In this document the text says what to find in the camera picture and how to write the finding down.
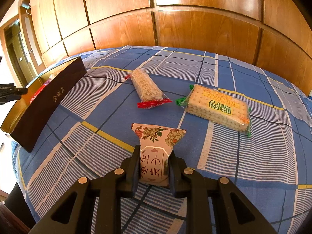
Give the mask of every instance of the black clamp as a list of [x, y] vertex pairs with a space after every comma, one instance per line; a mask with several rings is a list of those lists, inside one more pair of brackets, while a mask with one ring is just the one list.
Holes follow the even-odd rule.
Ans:
[[[243, 193], [226, 177], [203, 177], [187, 168], [174, 152], [168, 159], [169, 187], [174, 197], [187, 197], [187, 234], [212, 233], [208, 197], [212, 198], [217, 233], [273, 234], [276, 231]], [[90, 233], [96, 197], [99, 204], [95, 234], [121, 233], [121, 198], [132, 198], [140, 177], [140, 145], [131, 158], [104, 177], [79, 178], [29, 234]]]
[[13, 83], [0, 84], [0, 105], [20, 100], [21, 96], [27, 94], [27, 92], [27, 88], [16, 88]]

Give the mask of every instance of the white stripe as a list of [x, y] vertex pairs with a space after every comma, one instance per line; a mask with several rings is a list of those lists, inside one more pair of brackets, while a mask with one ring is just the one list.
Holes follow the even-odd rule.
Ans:
[[152, 74], [156, 69], [158, 69], [158, 67], [159, 67], [161, 64], [163, 64], [163, 62], [164, 62], [166, 59], [168, 59], [168, 58], [170, 57], [171, 54], [173, 54], [173, 52], [171, 52], [165, 59], [163, 59], [163, 61], [162, 61], [161, 63], [159, 63], [159, 65], [156, 66], [156, 68], [154, 68], [154, 69], [152, 70], [151, 74]]
[[251, 107], [251, 114], [253, 116], [264, 118], [272, 122], [282, 122], [288, 126], [291, 126], [290, 119], [286, 111], [278, 110], [278, 109], [257, 103], [253, 100], [245, 98], [244, 96], [238, 95], [237, 98], [245, 101], [248, 104], [248, 106]]
[[87, 102], [88, 101], [88, 99], [93, 95], [93, 94], [95, 94], [95, 93], [99, 93], [99, 88], [100, 87], [103, 87], [103, 84], [107, 81], [108, 79], [104, 79], [104, 81], [97, 87], [97, 88], [93, 88], [92, 89], [92, 91], [93, 92], [91, 92], [91, 94], [86, 98], [86, 99], [84, 99], [74, 110], [73, 110], [73, 112], [75, 111], [75, 110], [77, 110], [81, 105], [83, 105], [85, 102]]
[[[267, 77], [267, 79], [270, 84], [277, 84], [276, 81], [271, 80], [269, 77]], [[297, 119], [301, 119], [305, 121], [311, 127], [312, 118], [309, 115], [304, 104], [302, 103], [302, 100], [300, 99], [300, 97], [298, 95], [295, 95], [293, 91], [290, 91], [291, 94], [288, 93], [286, 96], [284, 91], [281, 90], [279, 83], [278, 83], [278, 86], [279, 86], [278, 88], [277, 87], [272, 87], [272, 88], [274, 92], [278, 95], [280, 101], [282, 102], [284, 109], [287, 109], [288, 111], [292, 113], [293, 116], [295, 116]]]
[[183, 65], [174, 66], [170, 63], [164, 62], [163, 66], [155, 70], [153, 74], [167, 76], [171, 78], [196, 81], [199, 74], [199, 68]]
[[217, 58], [215, 59], [215, 76], [214, 76], [214, 84], [213, 86], [214, 87], [218, 87], [218, 71], [219, 71], [219, 68], [218, 68], [218, 60]]
[[302, 213], [312, 207], [312, 189], [298, 189], [296, 210], [294, 215]]
[[[240, 163], [238, 177], [248, 180], [280, 181], [297, 184], [292, 140], [289, 127], [269, 124], [252, 118], [256, 131], [253, 140], [240, 136]], [[236, 171], [237, 132], [215, 125], [209, 154], [200, 157], [199, 169], [234, 176]]]
[[183, 220], [175, 218], [167, 233], [177, 234], [183, 224]]
[[[124, 46], [123, 48], [121, 48], [120, 50], [122, 50], [122, 49], [124, 49], [124, 48], [126, 48], [126, 47], [128, 47], [129, 45], [126, 45], [126, 46]], [[129, 46], [129, 48], [127, 48], [127, 49], [130, 49], [132, 46]]]
[[62, 170], [60, 176], [58, 177], [57, 181], [55, 182], [55, 184], [53, 185], [53, 187], [51, 188], [51, 190], [49, 191], [49, 193], [43, 198], [43, 200], [38, 204], [38, 206], [35, 208], [35, 210], [37, 210], [41, 204], [48, 198], [48, 196], [51, 194], [51, 192], [54, 190], [54, 188], [56, 187], [56, 185], [58, 184], [58, 182], [60, 181], [61, 177], [64, 175], [64, 173], [66, 172], [69, 164], [74, 160], [74, 158], [76, 158], [78, 156], [78, 154], [80, 153], [80, 151], [84, 148], [85, 145], [87, 145], [87, 143], [92, 139], [93, 135], [91, 135], [91, 137], [84, 143], [84, 145], [79, 148], [79, 150], [74, 154], [74, 156], [66, 163], [64, 169]]
[[179, 125], [177, 126], [177, 129], [180, 129], [180, 127], [181, 127], [181, 125], [182, 125], [182, 122], [183, 122], [183, 120], [184, 120], [185, 113], [186, 113], [186, 108], [184, 109], [184, 112], [183, 112], [182, 117], [181, 117], [181, 119], [180, 119]]
[[200, 154], [199, 161], [197, 164], [197, 169], [205, 170], [207, 158], [208, 158], [210, 147], [211, 147], [213, 130], [214, 130], [214, 123], [212, 121], [209, 121], [204, 145], [202, 147], [202, 152]]
[[233, 83], [234, 83], [234, 91], [236, 91], [235, 78], [234, 78], [231, 62], [230, 62], [230, 68], [231, 68], [231, 73], [232, 73], [232, 78], [233, 78]]
[[52, 151], [49, 153], [49, 155], [45, 158], [45, 160], [41, 163], [41, 165], [38, 167], [38, 169], [34, 172], [34, 174], [32, 175], [32, 177], [30, 178], [26, 190], [29, 189], [30, 185], [32, 184], [32, 182], [34, 181], [34, 179], [39, 175], [39, 173], [41, 173], [41, 171], [43, 170], [43, 168], [47, 165], [47, 163], [49, 163], [49, 161], [51, 160], [51, 158], [54, 156], [54, 154], [57, 152], [57, 150], [60, 148], [62, 144], [58, 143], [53, 149]]

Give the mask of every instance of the clear plastic wrapper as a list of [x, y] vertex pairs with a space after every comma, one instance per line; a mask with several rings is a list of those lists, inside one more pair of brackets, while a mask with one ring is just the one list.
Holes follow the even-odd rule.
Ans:
[[141, 102], [138, 103], [139, 108], [152, 108], [164, 103], [172, 102], [158, 88], [149, 75], [143, 69], [133, 70], [127, 77], [131, 78], [132, 83], [138, 93]]
[[236, 130], [250, 133], [250, 118], [247, 103], [220, 91], [195, 84], [185, 99], [176, 100], [177, 105], [186, 106], [186, 112], [211, 120]]
[[49, 76], [50, 80], [52, 81], [62, 70], [63, 70], [63, 68], [58, 70], [58, 71], [56, 71], [56, 72], [54, 72], [53, 74], [51, 74]]

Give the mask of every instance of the door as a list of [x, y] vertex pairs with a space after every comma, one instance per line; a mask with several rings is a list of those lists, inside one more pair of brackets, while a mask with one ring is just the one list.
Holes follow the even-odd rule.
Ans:
[[15, 21], [7, 27], [0, 27], [0, 34], [3, 31], [1, 43], [7, 51], [8, 60], [14, 69], [18, 80], [24, 87], [36, 77], [36, 71], [30, 62], [28, 50], [25, 47], [25, 42], [21, 35], [21, 27], [18, 16]]
[[36, 70], [37, 74], [40, 74], [46, 69], [44, 63], [41, 59], [41, 51], [39, 49], [37, 39], [34, 34], [34, 26], [32, 23], [32, 16], [27, 13], [26, 8], [23, 6], [19, 7], [19, 18], [21, 26], [21, 34], [23, 36], [24, 45], [26, 46], [26, 51], [30, 56], [30, 63], [32, 67]]

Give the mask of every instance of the wall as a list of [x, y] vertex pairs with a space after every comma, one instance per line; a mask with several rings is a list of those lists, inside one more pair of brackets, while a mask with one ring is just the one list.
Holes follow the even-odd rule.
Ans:
[[[3, 20], [0, 23], [0, 26], [5, 24], [9, 19], [18, 14], [18, 0], [12, 4]], [[10, 72], [9, 67], [7, 66], [7, 62], [4, 58], [2, 46], [0, 43], [0, 56], [2, 56], [2, 60], [0, 62], [0, 84], [3, 83], [15, 83], [12, 74]], [[5, 105], [0, 105], [0, 126], [5, 119], [6, 115], [10, 111], [15, 101], [7, 103]], [[10, 140], [4, 135], [4, 133], [0, 130], [0, 145], [2, 142], [5, 143], [5, 148], [0, 152], [0, 189], [10, 193], [16, 183], [15, 174], [12, 166], [12, 157], [11, 157], [11, 145]]]
[[228, 55], [312, 89], [312, 32], [292, 0], [31, 0], [43, 60], [123, 45]]

